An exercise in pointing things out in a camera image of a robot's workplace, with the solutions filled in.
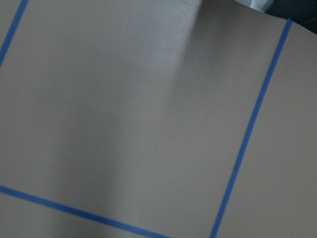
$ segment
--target blue tape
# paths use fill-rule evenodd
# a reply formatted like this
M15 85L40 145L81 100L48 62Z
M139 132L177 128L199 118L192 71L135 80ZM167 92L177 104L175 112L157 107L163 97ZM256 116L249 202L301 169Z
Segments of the blue tape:
M275 67L277 65L278 59L279 59L279 57L281 55L283 46L284 46L284 44L286 42L286 38L287 38L288 33L289 33L290 29L291 29L291 26L292 26L292 21L290 19L287 19L285 27L284 27L284 30L282 32L282 35L281 35L281 37L279 39L279 42L277 44L274 56L272 58L271 64L270 64L270 66L268 68L268 71L266 73L264 82L262 84L258 99L257 99L256 104L254 106L254 109L253 109L253 112L252 112L252 115L251 115L247 130L246 130L246 132L244 134L243 141L242 141L242 144L241 144L241 147L240 147L240 150L239 150L235 165L233 167L229 183L228 183L226 191L224 193L224 196L223 196L223 199L222 199L222 202L221 202L221 205L220 205L216 220L214 222L210 238L215 238L217 236L217 232L219 230L223 214L224 214L225 209L227 207L227 204L228 204L228 201L229 201L229 198L230 198L234 183L235 183L235 181L237 179L237 175L239 173L239 169L240 169L244 154L246 152L246 149L247 149L247 146L248 146L248 143L249 143L249 140L250 140L250 136L251 136L254 124L255 124L257 116L259 114L262 101L264 99L268 84L269 84L269 82L270 82L270 80L272 78L273 72L274 72Z
M23 200L26 200L29 202L33 202L33 203L42 205L45 207L53 208L53 209L61 211L61 212L72 214L72 215L77 216L77 217L82 217L82 218L85 218L85 219L88 219L88 220L91 220L94 222L102 223L102 224L105 224L105 225L108 225L111 227L116 227L116 228L119 228L121 230L132 232L132 233L135 233L138 235L142 235L144 237L169 238L167 236L163 236L163 235L160 235L160 234L157 234L154 232L150 232L150 231L147 231L147 230L135 227L135 226L131 226L131 225L128 225L128 224L125 224L122 222L118 222L118 221L115 221L115 220L112 220L112 219L109 219L106 217L98 216L98 215L95 215L95 214L92 214L89 212L85 212L85 211L82 211L82 210L79 210L76 208L65 206L65 205L62 205L62 204L59 204L56 202L52 202L52 201L49 201L49 200L46 200L46 199L43 199L40 197L29 195L27 193L20 192L20 191L17 191L17 190L8 188L8 187L4 187L1 185L0 185L0 192L4 193L6 195L10 195L13 197L17 197L17 198L20 198L20 199L23 199Z
M25 7L26 7L28 1L29 0L21 0L19 8L18 8L18 10L15 13L15 16L13 18L13 21L11 23L9 31L8 31L6 37L5 37L5 40L4 40L3 45L1 47L1 50L0 50L0 68L1 68L1 65L3 63L4 57L6 55L6 52L8 51L9 46L10 46L10 44L12 42L14 33L15 33L15 31L16 31L18 25L19 25L19 22L21 20L21 17L23 15L23 12L25 10Z

